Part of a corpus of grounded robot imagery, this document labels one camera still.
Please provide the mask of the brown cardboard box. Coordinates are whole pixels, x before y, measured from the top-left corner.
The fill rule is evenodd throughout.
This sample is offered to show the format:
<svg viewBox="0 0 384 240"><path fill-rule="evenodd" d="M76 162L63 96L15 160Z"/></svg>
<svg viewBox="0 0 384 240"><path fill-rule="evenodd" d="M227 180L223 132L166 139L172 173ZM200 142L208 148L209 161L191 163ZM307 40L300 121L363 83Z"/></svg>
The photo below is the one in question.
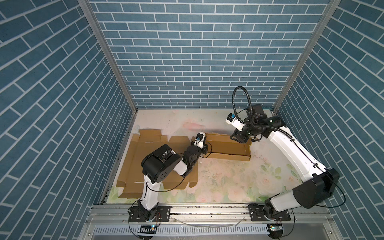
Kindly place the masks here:
<svg viewBox="0 0 384 240"><path fill-rule="evenodd" d="M208 153L200 158L211 158L218 160L233 160L249 162L251 159L250 146L251 142L240 144L230 139L229 135L206 134L206 142L208 145ZM192 145L187 148L192 154L197 154L197 147Z"/></svg>

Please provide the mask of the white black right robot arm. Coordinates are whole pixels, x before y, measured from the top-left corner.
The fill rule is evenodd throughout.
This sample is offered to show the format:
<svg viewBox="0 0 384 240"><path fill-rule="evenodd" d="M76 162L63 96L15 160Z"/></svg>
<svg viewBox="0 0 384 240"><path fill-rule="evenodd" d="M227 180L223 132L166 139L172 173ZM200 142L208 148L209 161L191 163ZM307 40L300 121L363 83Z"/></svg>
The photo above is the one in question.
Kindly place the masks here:
<svg viewBox="0 0 384 240"><path fill-rule="evenodd" d="M230 136L240 144L248 141L259 142L262 138L276 145L298 172L302 183L292 190L278 194L265 200L263 214L267 219L275 220L288 209L303 207L310 209L319 206L330 198L335 190L340 190L338 181L340 174L335 169L325 167L313 157L301 143L292 135L285 122L277 116L268 118L261 105L252 105L251 98L242 86L234 89L232 96L242 90L248 101L247 117L241 119L237 108L229 114L226 122L235 127Z"/></svg>

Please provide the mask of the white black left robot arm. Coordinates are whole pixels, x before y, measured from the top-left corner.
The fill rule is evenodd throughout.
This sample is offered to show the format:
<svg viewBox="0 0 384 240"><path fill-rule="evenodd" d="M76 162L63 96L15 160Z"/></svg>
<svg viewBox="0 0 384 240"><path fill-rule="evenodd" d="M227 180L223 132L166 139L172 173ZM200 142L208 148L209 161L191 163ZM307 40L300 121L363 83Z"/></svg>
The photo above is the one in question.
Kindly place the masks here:
<svg viewBox="0 0 384 240"><path fill-rule="evenodd" d="M145 182L143 195L138 200L139 217L147 222L153 220L158 215L161 182L173 171L185 179L201 155L207 152L208 145L197 141L182 154L174 152L165 144L146 156L142 161Z"/></svg>

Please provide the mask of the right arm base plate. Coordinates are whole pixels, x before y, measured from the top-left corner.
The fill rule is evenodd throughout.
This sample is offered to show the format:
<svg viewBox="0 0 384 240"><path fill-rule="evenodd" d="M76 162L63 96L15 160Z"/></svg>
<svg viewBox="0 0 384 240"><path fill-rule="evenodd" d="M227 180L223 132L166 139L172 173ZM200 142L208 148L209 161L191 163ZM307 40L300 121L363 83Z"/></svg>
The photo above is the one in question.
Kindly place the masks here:
<svg viewBox="0 0 384 240"><path fill-rule="evenodd" d="M252 203L248 205L248 210L250 213L252 222L262 222L262 221L290 221L291 216L288 210L283 212L277 212L270 205L259 205Z"/></svg>

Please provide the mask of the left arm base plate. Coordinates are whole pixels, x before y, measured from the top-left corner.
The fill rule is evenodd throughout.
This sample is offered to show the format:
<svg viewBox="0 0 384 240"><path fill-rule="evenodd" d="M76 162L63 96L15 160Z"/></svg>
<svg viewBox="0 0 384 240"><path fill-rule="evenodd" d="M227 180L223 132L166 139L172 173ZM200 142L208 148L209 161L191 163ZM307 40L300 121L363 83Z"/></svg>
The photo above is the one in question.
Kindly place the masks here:
<svg viewBox="0 0 384 240"><path fill-rule="evenodd" d="M133 206L128 210L129 221L144 223L155 222L169 222L171 207L170 206L155 206L151 210L145 209L143 206Z"/></svg>

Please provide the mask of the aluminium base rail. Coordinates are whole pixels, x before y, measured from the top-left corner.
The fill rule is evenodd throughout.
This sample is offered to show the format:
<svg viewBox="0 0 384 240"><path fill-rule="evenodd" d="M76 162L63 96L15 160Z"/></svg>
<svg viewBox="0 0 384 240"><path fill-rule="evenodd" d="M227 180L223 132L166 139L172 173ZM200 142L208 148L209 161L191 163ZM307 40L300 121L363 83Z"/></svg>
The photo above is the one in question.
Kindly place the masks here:
<svg viewBox="0 0 384 240"><path fill-rule="evenodd" d="M159 206L170 206L170 223L188 224L234 224L250 223L251 217L248 210L249 203L232 204L160 204ZM94 205L87 217L87 224L123 225L129 222L128 204L106 204ZM279 221L280 223L310 223L325 224L333 223L334 220L328 209L314 207L312 209L296 208L288 210L290 221Z"/></svg>

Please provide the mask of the aluminium corner post right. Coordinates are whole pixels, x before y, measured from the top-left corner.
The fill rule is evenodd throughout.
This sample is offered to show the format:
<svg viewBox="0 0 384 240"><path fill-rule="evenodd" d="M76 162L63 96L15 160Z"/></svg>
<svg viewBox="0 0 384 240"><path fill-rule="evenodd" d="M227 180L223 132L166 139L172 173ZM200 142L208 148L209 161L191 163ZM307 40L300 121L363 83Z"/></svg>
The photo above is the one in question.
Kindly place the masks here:
<svg viewBox="0 0 384 240"><path fill-rule="evenodd" d="M291 89L294 82L296 81L296 78L298 77L300 71L302 70L307 59L309 58L311 52L313 51L316 43L318 42L320 36L322 35L324 29L326 28L328 22L330 21L331 17L336 11L340 2L341 0L330 0L327 6L325 7L325 10L319 22L317 23L316 27L314 28L314 31L310 39L308 40L302 54L298 58L296 65L293 67L291 75L288 77L284 87L282 88L281 93L279 94L276 102L273 105L273 110L272 110L273 115L277 115L278 110L281 107L285 97L287 96L289 90Z"/></svg>

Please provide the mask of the aluminium corner post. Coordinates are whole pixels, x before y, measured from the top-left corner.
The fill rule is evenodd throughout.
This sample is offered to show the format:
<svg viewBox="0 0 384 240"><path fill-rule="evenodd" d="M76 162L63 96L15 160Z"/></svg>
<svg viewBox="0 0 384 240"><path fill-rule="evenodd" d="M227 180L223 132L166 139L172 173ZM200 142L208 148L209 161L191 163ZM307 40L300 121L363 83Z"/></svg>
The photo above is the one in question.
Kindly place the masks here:
<svg viewBox="0 0 384 240"><path fill-rule="evenodd" d="M318 42L320 36L322 35L324 29L326 28L328 22L330 21L331 17L336 11L340 2L341 0L330 0L327 6L325 7L325 10L319 22L317 23L316 27L314 28L314 31L310 39L308 40L302 54L298 58L296 65L293 67L291 75L288 77L284 87L282 88L281 93L279 94L276 102L273 105L273 110L272 110L273 115L277 115L278 110L281 107L285 97L287 96L289 90L291 89L294 82L296 81L296 78L298 77L300 71L302 70L307 59L309 58L311 52L313 51L316 43Z"/></svg>
<svg viewBox="0 0 384 240"><path fill-rule="evenodd" d="M103 31L100 27L100 24L98 23L98 20L96 18L96 15L91 7L91 4L89 1L86 1L86 0L78 0L79 2L79 5L101 47L101 50L103 51L103 53L105 54L105 57L111 67L111 70L113 71L116 79L117 79L117 82L119 84L119 86L121 87L125 97L126 97L126 100L128 101L128 104L130 105L134 115L137 113L137 107L129 93L129 90L127 88L127 85L125 83L125 80L121 74L121 71L117 65L117 62L113 56L113 53L108 45L108 42L103 34Z"/></svg>

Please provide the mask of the aluminium corner post left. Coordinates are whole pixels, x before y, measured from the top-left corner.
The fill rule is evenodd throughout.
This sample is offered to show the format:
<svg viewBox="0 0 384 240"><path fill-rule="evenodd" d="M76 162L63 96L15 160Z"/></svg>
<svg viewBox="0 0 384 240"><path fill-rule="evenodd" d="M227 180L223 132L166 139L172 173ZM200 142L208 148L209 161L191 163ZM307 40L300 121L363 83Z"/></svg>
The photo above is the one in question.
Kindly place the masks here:
<svg viewBox="0 0 384 240"><path fill-rule="evenodd" d="M98 23L98 20L96 18L96 15L91 7L91 4L89 1L86 1L86 0L78 0L79 2L79 5L101 47L101 50L103 51L103 53L105 54L105 57L111 67L111 70L113 71L116 79L117 79L117 82L119 84L119 86L121 87L125 97L126 97L126 100L128 101L128 104L130 105L134 115L137 113L137 107L129 93L129 90L127 88L127 85L125 83L125 80L121 74L121 71L117 65L117 62L113 56L113 53L108 45L108 42L103 34L103 31L100 27L100 24Z"/></svg>

